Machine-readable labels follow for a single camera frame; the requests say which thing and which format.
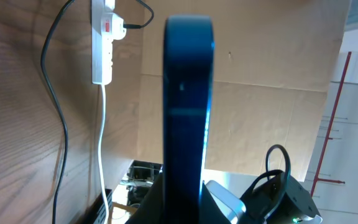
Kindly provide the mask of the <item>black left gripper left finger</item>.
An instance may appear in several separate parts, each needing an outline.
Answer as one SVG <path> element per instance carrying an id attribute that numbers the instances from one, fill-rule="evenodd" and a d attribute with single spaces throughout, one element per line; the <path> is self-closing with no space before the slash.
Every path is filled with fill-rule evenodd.
<path id="1" fill-rule="evenodd" d="M 163 174 L 159 174 L 137 211 L 126 224 L 161 224 L 163 218 Z"/>

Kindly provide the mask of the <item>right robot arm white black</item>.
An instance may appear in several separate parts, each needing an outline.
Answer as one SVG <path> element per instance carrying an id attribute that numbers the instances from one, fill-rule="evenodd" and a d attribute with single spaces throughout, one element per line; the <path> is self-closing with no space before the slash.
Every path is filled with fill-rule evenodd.
<path id="1" fill-rule="evenodd" d="M 310 193 L 289 173 L 270 170 L 241 197 L 214 180 L 204 185 L 202 209 L 207 223 L 322 223 Z"/>

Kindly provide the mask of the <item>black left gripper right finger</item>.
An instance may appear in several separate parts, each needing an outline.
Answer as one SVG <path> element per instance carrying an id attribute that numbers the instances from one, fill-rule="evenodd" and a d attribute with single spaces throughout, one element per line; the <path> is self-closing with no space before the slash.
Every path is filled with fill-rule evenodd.
<path id="1" fill-rule="evenodd" d="M 200 224 L 230 224 L 205 184 L 203 184 L 201 191 Z"/>

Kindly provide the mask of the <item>blue Galaxy smartphone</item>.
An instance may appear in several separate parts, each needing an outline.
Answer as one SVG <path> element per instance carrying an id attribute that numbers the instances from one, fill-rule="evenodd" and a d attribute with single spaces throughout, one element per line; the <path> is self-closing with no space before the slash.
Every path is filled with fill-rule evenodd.
<path id="1" fill-rule="evenodd" d="M 174 15 L 163 40 L 163 221 L 198 223 L 213 85 L 211 18 Z"/>

